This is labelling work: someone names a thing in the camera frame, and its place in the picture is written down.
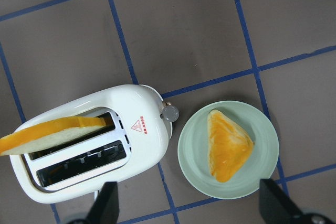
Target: warning label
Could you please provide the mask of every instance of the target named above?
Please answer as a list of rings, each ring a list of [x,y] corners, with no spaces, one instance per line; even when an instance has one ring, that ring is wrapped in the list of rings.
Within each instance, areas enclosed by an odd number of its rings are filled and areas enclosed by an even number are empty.
[[[146,123],[143,116],[141,116],[140,119],[134,123],[132,130],[143,132],[145,135],[147,134]]]
[[[137,122],[132,126],[132,130],[142,132],[140,120],[137,120]]]

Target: bread slice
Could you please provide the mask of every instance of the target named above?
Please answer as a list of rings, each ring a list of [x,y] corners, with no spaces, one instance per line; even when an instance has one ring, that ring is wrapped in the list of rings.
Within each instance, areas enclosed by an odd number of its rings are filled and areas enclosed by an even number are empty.
[[[69,116],[40,123],[0,138],[0,155],[45,150],[106,126],[103,118]]]
[[[219,182],[227,182],[250,157],[254,143],[247,132],[218,110],[212,110],[208,124],[208,164]]]

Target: red warning triangle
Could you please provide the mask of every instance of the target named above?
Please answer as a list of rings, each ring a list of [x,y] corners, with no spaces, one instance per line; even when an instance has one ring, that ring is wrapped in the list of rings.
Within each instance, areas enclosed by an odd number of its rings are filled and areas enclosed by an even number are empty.
[[[140,120],[137,120],[137,122],[132,126],[133,130],[142,132],[142,128],[141,128],[141,124],[140,124]]]

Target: toaster slot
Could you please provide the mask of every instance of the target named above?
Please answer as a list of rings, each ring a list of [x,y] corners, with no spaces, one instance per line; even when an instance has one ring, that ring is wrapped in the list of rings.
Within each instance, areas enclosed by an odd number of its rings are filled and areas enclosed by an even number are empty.
[[[65,144],[60,144],[58,146],[55,146],[55,147],[52,147],[52,148],[49,148],[49,149],[46,149],[46,150],[42,150],[42,151],[38,151],[38,152],[32,152],[32,153],[29,153],[28,156],[31,160],[35,160],[35,159],[38,159],[40,157],[43,157],[43,156],[46,156],[48,154],[51,154],[53,152],[56,152],[56,151],[59,151],[61,149],[64,149],[68,146],[72,146],[74,144],[77,144],[77,143],[80,143],[82,141],[85,141],[87,139],[90,139],[92,137],[95,137],[95,136],[98,136],[98,135],[101,135],[103,133],[106,133],[106,132],[109,132],[109,131],[112,131],[114,130],[116,127],[115,127],[115,124],[113,122],[113,119],[112,119],[112,116],[109,112],[106,112],[102,115],[99,115],[97,116],[98,118],[104,118],[107,126],[97,130],[97,131],[94,131],[94,132],[91,132],[87,135],[84,135],[82,137],[79,137],[77,139],[74,139],[68,143],[65,143]]]
[[[36,172],[42,187],[47,187],[89,172],[95,168],[114,163],[126,157],[120,140],[77,155],[63,162],[45,167]]]

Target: toaster vent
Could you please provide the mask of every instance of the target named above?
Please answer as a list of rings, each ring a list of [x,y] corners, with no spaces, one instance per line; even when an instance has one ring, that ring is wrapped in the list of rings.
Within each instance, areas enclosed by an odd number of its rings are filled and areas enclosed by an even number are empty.
[[[125,139],[126,139],[127,143],[129,144],[129,143],[130,143],[130,141],[128,140],[128,137],[127,137],[127,135],[125,135]]]
[[[37,171],[37,177],[41,185],[47,187],[125,157],[126,153],[122,142],[118,140],[55,165],[40,169]]]
[[[121,127],[122,129],[124,129],[124,126],[122,126],[122,123],[121,123],[120,120],[119,120],[119,123],[120,123],[120,127]]]

